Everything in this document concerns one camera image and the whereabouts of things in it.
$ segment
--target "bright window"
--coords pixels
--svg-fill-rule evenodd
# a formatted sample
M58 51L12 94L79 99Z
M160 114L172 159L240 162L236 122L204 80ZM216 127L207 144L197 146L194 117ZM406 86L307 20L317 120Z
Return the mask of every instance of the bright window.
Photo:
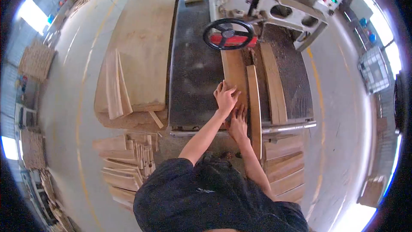
M43 36L43 29L46 25L50 25L47 22L47 16L43 11L34 3L33 0L25 0L23 5L17 12L17 15L23 18L33 29L38 31Z
M18 160L16 140L8 137L1 137L6 158Z

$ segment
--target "stack of wood pieces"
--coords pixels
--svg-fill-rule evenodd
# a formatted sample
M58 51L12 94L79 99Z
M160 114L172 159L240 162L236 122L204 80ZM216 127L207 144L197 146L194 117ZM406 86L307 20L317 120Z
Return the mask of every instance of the stack of wood pieces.
M29 130L22 130L21 149L23 162L27 169L45 169L43 136Z
M18 65L19 74L24 74L42 83L47 79L55 50L34 39L32 44L24 49Z
M132 210L136 191L156 169L153 150L158 151L157 134L127 133L95 140L93 148L104 159L101 173L113 200Z
M304 195L302 135L288 135L276 143L265 142L266 176L279 201L300 204Z

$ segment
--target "man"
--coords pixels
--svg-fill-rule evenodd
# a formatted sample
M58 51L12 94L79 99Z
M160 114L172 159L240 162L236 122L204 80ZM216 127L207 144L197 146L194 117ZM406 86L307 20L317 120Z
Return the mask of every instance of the man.
M213 117L137 191L133 211L143 231L308 231L300 206L272 194L246 134L247 110L234 109L239 94L223 80ZM222 123L239 146L247 178L205 153Z

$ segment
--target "concrete floor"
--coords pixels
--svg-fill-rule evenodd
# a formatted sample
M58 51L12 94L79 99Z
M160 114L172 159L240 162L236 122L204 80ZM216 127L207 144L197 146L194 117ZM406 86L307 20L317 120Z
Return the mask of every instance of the concrete floor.
M139 231L133 215L111 199L100 176L94 139L121 129L103 127L93 111L100 66L126 0L90 0L61 31L58 56L43 88L39 121L58 198L81 231ZM309 225L328 232L356 202L371 144L371 108L356 68L358 55L343 19L329 19L327 30L302 53L312 91L315 119L305 148L306 193L302 211ZM164 136L158 158L177 157L187 138ZM228 137L211 149L235 152ZM235 166L241 160L234 158Z

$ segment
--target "yellow floor line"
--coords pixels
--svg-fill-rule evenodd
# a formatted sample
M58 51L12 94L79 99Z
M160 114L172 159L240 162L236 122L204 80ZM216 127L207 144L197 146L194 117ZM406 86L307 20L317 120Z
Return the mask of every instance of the yellow floor line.
M310 216L312 215L313 209L315 208L316 202L318 200L318 196L319 196L319 193L321 191L321 186L322 186L322 181L323 181L323 169L325 167L325 159L326 159L326 155L325 155L326 126L325 126L325 108L324 108L324 105L323 105L323 94L322 94L322 89L321 89L321 81L319 79L319 74L318 74L318 71L316 69L315 62L313 60L312 51L309 47L307 48L306 51L309 54L309 57L311 58L311 64L312 64L312 68L313 68L314 77L315 77L315 80L316 80L316 88L317 88L317 91L318 91L318 94L319 94L319 105L321 107L321 115L322 115L321 161L320 161L320 165L319 165L320 167L319 167L319 176L318 176L317 186L316 186L316 189L315 189L315 193L312 197L312 201L311 201L311 205L309 207L308 214L306 215L306 220L309 220Z
M89 67L89 62L91 59L91 54L93 52L93 48L96 44L97 38L99 37L99 34L101 32L101 30L103 29L104 24L106 23L107 18L109 17L110 13L113 11L113 8L115 7L115 4L118 0L115 0L113 2L113 4L110 6L109 11L107 12L106 16L103 18L102 23L100 24L99 29L96 32L95 38L93 40L93 43L91 45L91 49L89 52L89 56L87 58L86 61L86 66L85 66L85 71L83 72L83 79L82 79L82 84L80 86L80 92L79 92L79 105L77 107L77 117L76 117L76 127L75 127L75 135L76 135L76 145L77 145L77 162L79 164L79 174L80 174L80 180L82 182L82 186L83 186L83 191L85 193L85 198L87 201L87 205L89 206L90 209L90 213L93 216L93 219L96 223L96 225L99 227L99 229L101 231L104 231L104 229L102 228L99 220L97 219L96 213L94 211L94 207L90 201L89 198L89 192L87 191L86 188L86 180L85 180L85 175L83 172L83 166L82 166L82 159L81 159L81 155L80 155L80 132L79 132L79 127L80 124L82 123L82 101L83 101L83 89L84 89L84 85L85 85L85 80L86 80L86 73L87 73L87 68Z

